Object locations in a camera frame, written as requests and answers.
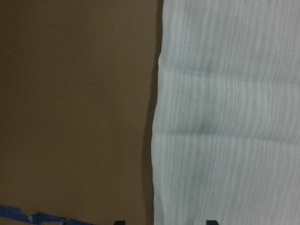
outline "white fabric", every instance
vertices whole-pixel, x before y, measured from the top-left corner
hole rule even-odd
[[[300,1],[165,0],[155,225],[300,225]]]

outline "brown wall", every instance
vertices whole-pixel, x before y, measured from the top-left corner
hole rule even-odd
[[[0,204],[153,224],[161,0],[0,1]]]

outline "blue painter's tape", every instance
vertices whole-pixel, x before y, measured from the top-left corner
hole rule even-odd
[[[66,225],[66,219],[64,218],[55,217],[44,213],[37,213],[28,216],[24,214],[21,209],[6,205],[0,205],[0,217],[35,225],[41,225],[45,222],[57,222],[60,225]]]
[[[69,225],[94,225],[94,224],[88,224],[88,223],[85,223],[85,222],[70,219]]]

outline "black object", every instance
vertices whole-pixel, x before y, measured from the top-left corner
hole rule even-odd
[[[122,221],[116,221],[116,222],[114,222],[113,225],[125,225],[125,220],[122,220]]]
[[[216,220],[206,220],[206,225],[219,225]]]

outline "ribbed texture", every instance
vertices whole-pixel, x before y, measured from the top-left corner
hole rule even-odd
[[[155,225],[300,225],[300,1],[165,0]]]

